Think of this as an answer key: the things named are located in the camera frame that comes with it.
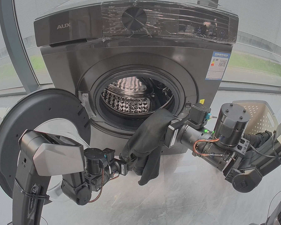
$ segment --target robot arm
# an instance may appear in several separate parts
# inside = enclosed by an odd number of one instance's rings
[[[183,144],[194,156],[222,171],[237,191],[250,192],[263,176],[281,165],[281,124],[270,138],[270,133],[243,136],[250,115],[238,104],[225,103],[214,131],[210,131],[204,127],[210,111],[200,103],[192,105],[187,118],[169,125],[165,146],[171,147],[174,141]],[[253,143],[261,146],[250,150]]]
[[[202,104],[191,106],[189,116],[172,120],[165,134],[165,145],[175,141],[193,151],[194,156],[223,172],[225,180],[239,192],[249,192],[262,177],[281,165],[281,124],[277,132],[243,136],[250,115],[243,107],[226,103],[221,107],[214,131],[204,126],[212,117]],[[262,144],[249,150],[251,144]],[[38,225],[49,181],[62,175],[62,191],[78,205],[90,201],[92,191],[102,187],[115,173],[126,175],[128,165],[114,158],[114,150],[87,148],[70,138],[26,130],[19,139],[20,156],[13,190],[13,225]],[[266,225],[281,222],[281,203]]]
[[[63,193],[76,204],[85,205],[90,202],[92,191],[102,190],[115,173],[128,172],[126,162],[114,158],[115,150],[83,150],[81,144],[58,135],[26,130],[19,145],[13,225],[40,223],[44,201],[49,200],[46,192],[51,176],[62,175]]]

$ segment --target rotary knob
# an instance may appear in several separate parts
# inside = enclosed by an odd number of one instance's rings
[[[129,30],[138,30],[147,22],[147,15],[140,7],[130,7],[123,12],[122,22]]]

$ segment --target energy label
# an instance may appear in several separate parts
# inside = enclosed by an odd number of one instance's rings
[[[230,53],[213,52],[205,80],[222,80]]]

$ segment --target black cloth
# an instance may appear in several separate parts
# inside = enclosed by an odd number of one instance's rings
[[[168,110],[156,110],[139,126],[123,148],[120,159],[128,163],[129,170],[141,176],[139,185],[158,177],[165,133],[173,119],[175,116]]]
[[[249,143],[254,147],[254,148],[259,148],[262,144],[264,144],[267,140],[270,139],[272,136],[272,133],[269,131],[265,131],[264,133],[256,133],[255,135],[253,134],[247,134],[244,133],[243,137],[244,139],[249,140]]]

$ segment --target aux logo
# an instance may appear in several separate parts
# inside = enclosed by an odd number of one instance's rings
[[[66,28],[66,27],[70,27],[71,26],[71,23],[66,23],[66,24],[62,24],[62,25],[58,25],[57,26],[57,29],[60,29],[60,28]]]

